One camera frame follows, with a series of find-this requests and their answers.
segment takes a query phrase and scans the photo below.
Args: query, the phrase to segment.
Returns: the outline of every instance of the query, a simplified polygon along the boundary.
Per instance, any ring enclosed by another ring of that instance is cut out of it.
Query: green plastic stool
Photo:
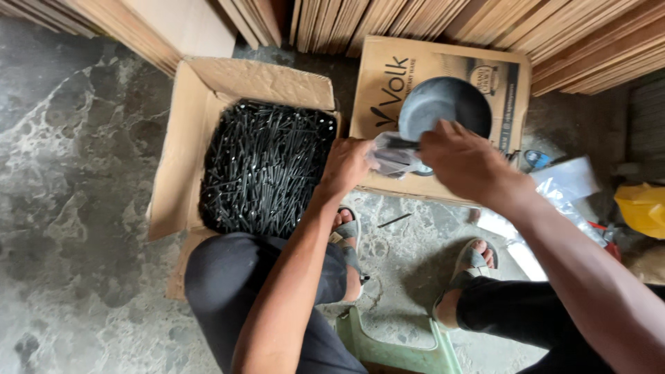
[[[389,367],[425,374],[462,374],[447,332],[441,332],[430,318],[430,328],[435,344],[429,349],[419,349],[383,343],[367,336],[362,329],[360,314],[351,307],[348,317],[337,317],[335,329],[346,349],[360,362],[377,363]]]

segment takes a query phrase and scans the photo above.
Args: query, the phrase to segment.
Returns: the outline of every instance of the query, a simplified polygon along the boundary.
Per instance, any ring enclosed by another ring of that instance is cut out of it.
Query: hand
[[[487,139],[457,122],[439,120],[434,131],[423,133],[420,148],[423,163],[452,193],[496,212],[535,191],[530,177],[512,169]]]
[[[373,140],[335,139],[319,186],[329,197],[343,198],[367,175],[370,163],[365,155],[376,149]]]

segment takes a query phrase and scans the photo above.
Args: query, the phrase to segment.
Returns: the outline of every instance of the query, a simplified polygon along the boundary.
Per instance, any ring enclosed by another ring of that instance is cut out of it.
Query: black pan
[[[483,94],[453,77],[431,78],[411,91],[400,112],[400,136],[417,142],[439,119],[456,120],[484,138],[489,138],[492,128],[491,109]]]

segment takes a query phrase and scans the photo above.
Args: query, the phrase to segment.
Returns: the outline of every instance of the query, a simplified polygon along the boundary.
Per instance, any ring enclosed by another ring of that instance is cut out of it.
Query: foot
[[[494,268],[494,253],[487,247],[487,242],[485,240],[476,240],[471,247],[483,256],[488,268]],[[471,264],[460,263],[454,271],[453,278],[455,278],[460,272],[463,272],[466,269],[471,269],[472,267]],[[441,323],[450,329],[459,327],[456,311],[461,294],[461,289],[451,289],[444,295],[439,305],[436,306],[436,317]]]
[[[335,231],[336,228],[345,224],[347,222],[353,221],[353,216],[348,209],[342,209],[332,221],[332,230]],[[346,238],[346,242],[356,249],[356,238]],[[356,271],[355,268],[351,265],[346,265],[346,294],[342,300],[344,301],[355,301],[360,297],[360,274]]]

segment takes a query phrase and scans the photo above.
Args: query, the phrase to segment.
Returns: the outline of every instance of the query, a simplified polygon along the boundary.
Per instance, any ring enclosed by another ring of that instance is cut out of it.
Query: person
[[[186,297],[224,373],[367,373],[313,306],[360,294],[357,222],[339,206],[369,171],[364,155],[371,147],[335,140],[288,241],[236,233],[210,238],[192,253]],[[453,193],[510,220],[549,276],[549,283],[493,279],[496,253],[474,240],[433,300],[435,320],[549,350],[523,373],[663,372],[663,287],[640,283],[486,139],[440,121],[423,134],[421,149]],[[332,236],[339,244],[329,243]]]

